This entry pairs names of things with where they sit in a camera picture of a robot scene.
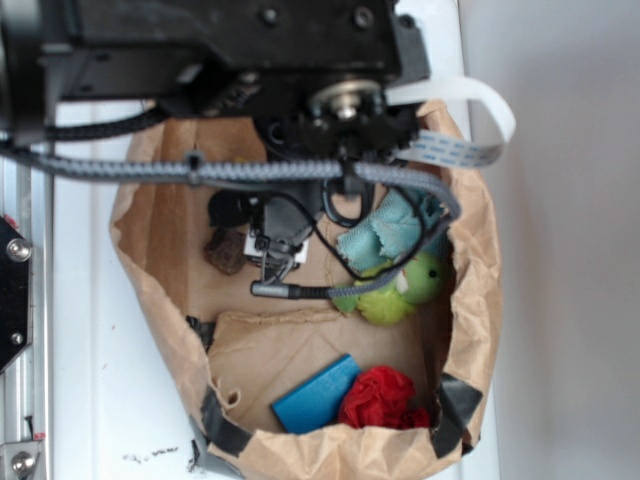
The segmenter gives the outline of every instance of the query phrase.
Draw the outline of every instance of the brown paper bag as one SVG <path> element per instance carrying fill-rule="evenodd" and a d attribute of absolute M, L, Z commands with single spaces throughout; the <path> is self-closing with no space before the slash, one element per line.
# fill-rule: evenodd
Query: brown paper bag
<path fill-rule="evenodd" d="M 420 112 L 427 128 L 460 132 L 442 102 Z M 134 138 L 134 160 L 264 158 L 250 120 L 169 121 Z M 112 238 L 156 344 L 209 451 L 256 479 L 420 479 L 458 461 L 478 442 L 501 324 L 500 253 L 493 205 L 477 172 L 431 170 L 447 181 L 463 214 L 449 237 L 456 278 L 448 292 L 392 327 L 375 327 L 329 302 L 256 298 L 251 266 L 226 276 L 203 256 L 210 240 L 211 188 L 125 185 L 113 211 Z M 322 221 L 330 238 L 341 233 Z M 308 263 L 287 281 L 347 281 L 317 240 Z M 216 322 L 209 355 L 185 321 Z M 332 425 L 282 433 L 269 405 L 350 353 L 363 370 L 390 365 L 410 376 L 415 406 L 433 429 L 355 430 Z"/>

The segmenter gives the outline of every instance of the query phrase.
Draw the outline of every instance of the black tape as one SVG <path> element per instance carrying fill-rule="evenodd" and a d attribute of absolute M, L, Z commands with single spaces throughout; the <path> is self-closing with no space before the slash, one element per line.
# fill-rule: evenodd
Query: black tape
<path fill-rule="evenodd" d="M 482 396 L 481 391 L 462 380 L 447 373 L 442 374 L 439 392 L 442 418 L 431 439 L 438 458 L 450 454 L 458 446 Z"/>
<path fill-rule="evenodd" d="M 196 317 L 190 316 L 187 316 L 187 323 L 200 337 L 204 351 L 208 352 L 213 343 L 213 333 L 216 329 L 216 324 L 214 322 L 204 323 Z"/>
<path fill-rule="evenodd" d="M 234 457 L 242 453 L 252 437 L 250 432 L 224 418 L 218 397 L 212 389 L 209 389 L 202 404 L 202 423 L 209 441 Z"/>
<path fill-rule="evenodd" d="M 209 452 L 207 448 L 208 440 L 202 434 L 198 428 L 198 424 L 193 420 L 193 418 L 189 418 L 189 423 L 191 424 L 191 428 L 195 435 L 195 438 L 191 441 L 193 458 L 189 461 L 189 473 L 193 473 L 196 468 L 202 468 L 203 470 L 223 475 L 225 478 L 228 477 L 243 480 L 245 477 L 234 465 L 231 465 L 225 459 Z"/>

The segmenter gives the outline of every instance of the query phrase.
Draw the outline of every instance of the blue towel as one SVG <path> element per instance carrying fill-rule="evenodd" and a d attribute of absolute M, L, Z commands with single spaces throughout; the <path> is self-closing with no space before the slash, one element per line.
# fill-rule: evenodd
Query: blue towel
<path fill-rule="evenodd" d="M 432 228 L 442 215 L 440 201 L 419 190 L 407 193 L 420 206 L 427 228 Z M 376 211 L 338 237 L 338 252 L 352 268 L 362 272 L 395 259 L 415 245 L 419 237 L 420 222 L 411 205 L 397 191 L 390 190 Z M 445 260 L 449 254 L 446 234 L 424 250 Z"/>

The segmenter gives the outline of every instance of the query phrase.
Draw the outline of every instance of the ribbon cable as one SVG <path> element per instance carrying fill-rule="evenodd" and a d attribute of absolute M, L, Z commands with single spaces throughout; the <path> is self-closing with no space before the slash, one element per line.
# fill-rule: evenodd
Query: ribbon cable
<path fill-rule="evenodd" d="M 516 129 L 516 119 L 507 102 L 490 86 L 469 77 L 423 80 L 387 90 L 389 105 L 421 103 L 431 99 L 475 100 L 486 107 L 498 126 L 502 142 L 481 145 L 449 135 L 420 130 L 412 147 L 396 157 L 441 167 L 482 168 L 502 154 Z"/>

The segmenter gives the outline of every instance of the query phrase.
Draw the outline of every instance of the blue sponge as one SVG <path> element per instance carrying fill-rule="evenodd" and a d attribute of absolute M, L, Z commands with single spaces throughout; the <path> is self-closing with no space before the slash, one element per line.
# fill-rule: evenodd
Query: blue sponge
<path fill-rule="evenodd" d="M 360 367 L 351 355 L 322 370 L 271 406 L 289 433 L 303 434 L 335 420 Z"/>

